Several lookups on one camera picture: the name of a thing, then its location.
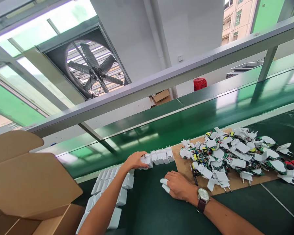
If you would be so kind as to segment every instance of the building exterior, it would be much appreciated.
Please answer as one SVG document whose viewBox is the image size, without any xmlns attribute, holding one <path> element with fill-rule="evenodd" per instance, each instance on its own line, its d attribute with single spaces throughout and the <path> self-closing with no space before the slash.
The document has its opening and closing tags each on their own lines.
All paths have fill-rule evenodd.
<svg viewBox="0 0 294 235">
<path fill-rule="evenodd" d="M 251 33 L 256 4 L 257 0 L 225 1 L 221 45 Z"/>
</svg>

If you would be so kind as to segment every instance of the cardboard sheet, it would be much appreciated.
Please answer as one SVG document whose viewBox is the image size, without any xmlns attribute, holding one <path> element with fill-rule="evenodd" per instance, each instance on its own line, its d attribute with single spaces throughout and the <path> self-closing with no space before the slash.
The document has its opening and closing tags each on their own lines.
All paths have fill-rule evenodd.
<svg viewBox="0 0 294 235">
<path fill-rule="evenodd" d="M 227 129 L 224 129 L 223 131 L 228 133 L 228 132 L 232 131 L 232 129 L 227 128 Z M 197 141 L 204 142 L 204 136 L 191 140 L 191 142 L 194 144 Z M 175 159 L 175 164 L 176 164 L 177 170 L 185 178 L 187 178 L 187 180 L 189 182 L 195 184 L 193 174 L 191 171 L 191 166 L 190 166 L 193 161 L 192 161 L 192 159 L 185 160 L 180 156 L 180 149 L 182 147 L 183 147 L 182 144 L 172 146 L 172 152 L 173 152 L 173 156 Z M 254 175 L 253 181 L 251 182 L 251 185 L 260 184 L 260 183 L 264 183 L 264 182 L 271 181 L 271 180 L 276 180 L 278 178 L 277 173 L 275 171 L 264 171 L 264 173 L 265 173 L 264 176 Z M 236 189 L 240 189 L 240 188 L 249 187 L 248 182 L 245 182 L 245 184 L 243 184 L 242 178 L 233 169 L 231 169 L 230 172 L 228 173 L 228 179 L 230 180 L 230 188 L 232 191 L 236 190 Z M 221 194 L 221 193 L 225 193 L 224 189 L 221 188 L 220 185 L 215 185 L 213 192 L 211 192 L 207 188 L 208 179 L 204 179 L 202 176 L 197 177 L 197 182 L 198 182 L 198 186 L 207 190 L 209 192 L 209 194 L 212 196 L 217 195 L 217 194 Z"/>
</svg>

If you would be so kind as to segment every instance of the red stool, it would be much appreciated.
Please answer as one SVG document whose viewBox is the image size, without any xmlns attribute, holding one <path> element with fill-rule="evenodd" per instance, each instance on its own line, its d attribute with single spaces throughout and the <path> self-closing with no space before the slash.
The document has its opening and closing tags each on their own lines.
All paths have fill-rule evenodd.
<svg viewBox="0 0 294 235">
<path fill-rule="evenodd" d="M 207 87 L 207 81 L 205 78 L 194 79 L 194 91 Z"/>
</svg>

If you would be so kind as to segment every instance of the watch strap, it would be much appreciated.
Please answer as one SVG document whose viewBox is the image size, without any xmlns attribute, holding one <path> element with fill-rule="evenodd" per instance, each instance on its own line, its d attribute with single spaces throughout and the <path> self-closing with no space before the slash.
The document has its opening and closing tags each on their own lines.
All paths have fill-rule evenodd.
<svg viewBox="0 0 294 235">
<path fill-rule="evenodd" d="M 203 214 L 204 210 L 205 210 L 205 207 L 206 207 L 206 202 L 204 200 L 202 200 L 201 198 L 199 198 L 198 206 L 197 206 L 198 212 Z"/>
</svg>

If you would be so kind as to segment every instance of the open cardboard box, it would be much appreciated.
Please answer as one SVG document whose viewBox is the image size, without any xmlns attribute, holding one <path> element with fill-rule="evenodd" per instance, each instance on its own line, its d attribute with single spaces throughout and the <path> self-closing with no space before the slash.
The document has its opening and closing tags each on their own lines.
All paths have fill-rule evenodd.
<svg viewBox="0 0 294 235">
<path fill-rule="evenodd" d="M 150 98 L 150 102 L 154 102 L 156 106 L 161 105 L 163 103 L 171 101 L 170 93 L 168 89 L 156 94 L 155 96 L 152 96 Z"/>
<path fill-rule="evenodd" d="M 75 234 L 83 191 L 51 153 L 29 153 L 43 140 L 26 131 L 0 135 L 0 235 Z"/>
</svg>

